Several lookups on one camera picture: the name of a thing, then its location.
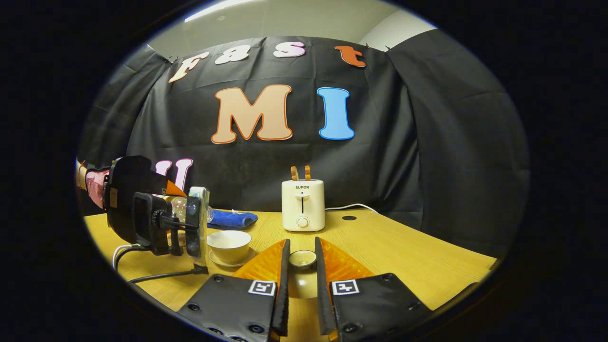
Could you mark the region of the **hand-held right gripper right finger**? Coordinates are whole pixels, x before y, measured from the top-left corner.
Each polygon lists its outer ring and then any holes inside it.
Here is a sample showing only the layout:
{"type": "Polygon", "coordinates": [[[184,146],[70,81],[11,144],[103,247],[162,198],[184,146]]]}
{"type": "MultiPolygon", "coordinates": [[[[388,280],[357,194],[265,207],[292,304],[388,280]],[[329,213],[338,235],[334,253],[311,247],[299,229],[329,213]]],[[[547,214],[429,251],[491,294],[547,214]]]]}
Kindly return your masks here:
{"type": "Polygon", "coordinates": [[[395,341],[431,317],[397,275],[376,275],[323,238],[315,253],[319,326],[331,342],[395,341]]]}

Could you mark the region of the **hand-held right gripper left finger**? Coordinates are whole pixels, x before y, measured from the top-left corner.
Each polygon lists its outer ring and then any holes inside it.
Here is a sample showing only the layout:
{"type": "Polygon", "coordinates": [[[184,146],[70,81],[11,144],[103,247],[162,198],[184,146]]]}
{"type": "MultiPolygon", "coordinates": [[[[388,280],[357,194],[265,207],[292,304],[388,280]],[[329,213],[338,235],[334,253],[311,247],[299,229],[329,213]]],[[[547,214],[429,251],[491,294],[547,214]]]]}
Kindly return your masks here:
{"type": "Polygon", "coordinates": [[[219,338],[278,342],[287,336],[289,255],[284,239],[232,275],[211,275],[178,313],[219,338]]]}

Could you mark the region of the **clear glass water bottle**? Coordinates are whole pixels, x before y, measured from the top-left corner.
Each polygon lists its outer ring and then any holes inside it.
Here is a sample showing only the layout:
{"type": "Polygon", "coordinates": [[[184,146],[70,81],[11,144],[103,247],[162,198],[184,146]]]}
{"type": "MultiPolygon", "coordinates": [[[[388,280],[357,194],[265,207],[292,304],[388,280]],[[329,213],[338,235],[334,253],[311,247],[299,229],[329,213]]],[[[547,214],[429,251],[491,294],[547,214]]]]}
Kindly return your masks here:
{"type": "Polygon", "coordinates": [[[187,198],[181,196],[160,196],[159,198],[164,199],[167,203],[171,204],[173,214],[178,217],[180,222],[185,223],[186,214],[195,214],[196,219],[200,218],[200,214],[205,214],[207,222],[211,222],[214,219],[214,211],[208,204],[204,193],[195,193],[194,197],[200,200],[199,212],[195,213],[195,209],[187,204],[187,198]]]}

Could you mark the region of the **cream teacup lid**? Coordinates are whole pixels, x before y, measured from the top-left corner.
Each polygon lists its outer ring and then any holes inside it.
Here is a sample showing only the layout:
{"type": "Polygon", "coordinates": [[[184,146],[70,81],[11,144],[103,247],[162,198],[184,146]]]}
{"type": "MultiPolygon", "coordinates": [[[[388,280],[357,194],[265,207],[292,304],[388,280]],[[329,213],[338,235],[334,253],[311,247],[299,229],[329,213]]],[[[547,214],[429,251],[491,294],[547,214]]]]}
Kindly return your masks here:
{"type": "Polygon", "coordinates": [[[298,250],[288,258],[288,293],[290,297],[311,299],[317,297],[316,253],[298,250]]]}

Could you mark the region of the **cream teacup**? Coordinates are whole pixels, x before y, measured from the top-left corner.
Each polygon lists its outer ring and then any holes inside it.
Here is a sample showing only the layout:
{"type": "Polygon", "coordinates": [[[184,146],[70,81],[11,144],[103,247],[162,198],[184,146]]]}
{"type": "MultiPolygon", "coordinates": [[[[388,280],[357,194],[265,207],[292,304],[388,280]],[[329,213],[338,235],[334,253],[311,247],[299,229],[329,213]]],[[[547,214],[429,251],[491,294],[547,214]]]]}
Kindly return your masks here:
{"type": "Polygon", "coordinates": [[[252,237],[243,231],[219,231],[206,237],[210,257],[222,264],[240,264],[250,254],[252,237]]]}

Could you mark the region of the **cream saucer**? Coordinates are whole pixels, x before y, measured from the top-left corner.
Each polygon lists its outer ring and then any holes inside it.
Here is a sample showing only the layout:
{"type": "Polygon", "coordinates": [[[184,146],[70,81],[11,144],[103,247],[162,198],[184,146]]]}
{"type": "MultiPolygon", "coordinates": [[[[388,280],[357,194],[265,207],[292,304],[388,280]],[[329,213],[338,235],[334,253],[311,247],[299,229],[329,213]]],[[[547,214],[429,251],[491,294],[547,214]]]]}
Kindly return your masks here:
{"type": "Polygon", "coordinates": [[[249,247],[249,250],[247,252],[247,255],[245,258],[243,258],[243,260],[239,260],[236,262],[227,262],[227,261],[222,261],[220,258],[218,258],[213,250],[210,250],[208,253],[208,256],[210,258],[210,261],[217,264],[218,266],[225,266],[225,267],[240,267],[243,266],[244,264],[246,264],[247,262],[249,262],[251,259],[253,259],[254,257],[256,257],[256,251],[252,248],[249,247]]]}

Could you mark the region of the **blue towel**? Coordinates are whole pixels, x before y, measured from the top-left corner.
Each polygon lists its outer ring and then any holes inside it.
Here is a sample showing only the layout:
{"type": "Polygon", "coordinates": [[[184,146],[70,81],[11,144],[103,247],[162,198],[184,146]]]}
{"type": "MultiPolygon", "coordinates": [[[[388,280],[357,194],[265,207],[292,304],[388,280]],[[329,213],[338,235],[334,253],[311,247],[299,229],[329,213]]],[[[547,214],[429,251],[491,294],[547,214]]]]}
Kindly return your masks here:
{"type": "Polygon", "coordinates": [[[244,230],[256,223],[258,216],[250,212],[221,211],[214,209],[208,228],[221,230],[244,230]]]}

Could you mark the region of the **white toaster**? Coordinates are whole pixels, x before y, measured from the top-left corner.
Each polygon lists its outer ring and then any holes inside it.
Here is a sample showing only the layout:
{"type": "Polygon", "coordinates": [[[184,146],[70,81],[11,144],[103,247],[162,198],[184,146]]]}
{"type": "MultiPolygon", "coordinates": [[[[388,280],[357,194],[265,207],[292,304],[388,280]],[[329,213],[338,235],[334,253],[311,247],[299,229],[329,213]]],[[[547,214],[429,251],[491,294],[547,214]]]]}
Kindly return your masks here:
{"type": "Polygon", "coordinates": [[[321,180],[283,181],[282,227],[292,232],[316,232],[325,227],[325,183],[321,180]]]}

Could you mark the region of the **black backdrop cloth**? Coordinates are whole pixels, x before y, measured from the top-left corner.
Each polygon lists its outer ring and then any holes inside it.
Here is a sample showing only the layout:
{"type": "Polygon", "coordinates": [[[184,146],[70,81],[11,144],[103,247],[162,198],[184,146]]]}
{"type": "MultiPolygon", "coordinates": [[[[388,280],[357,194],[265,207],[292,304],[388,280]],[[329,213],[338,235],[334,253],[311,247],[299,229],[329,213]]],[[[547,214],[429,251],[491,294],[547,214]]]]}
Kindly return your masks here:
{"type": "Polygon", "coordinates": [[[499,80],[440,30],[388,52],[276,36],[168,62],[150,46],[94,100],[76,154],[191,159],[185,187],[215,209],[280,211],[289,167],[310,165],[328,207],[362,203],[456,246],[502,257],[530,181],[523,125],[499,80]]]}

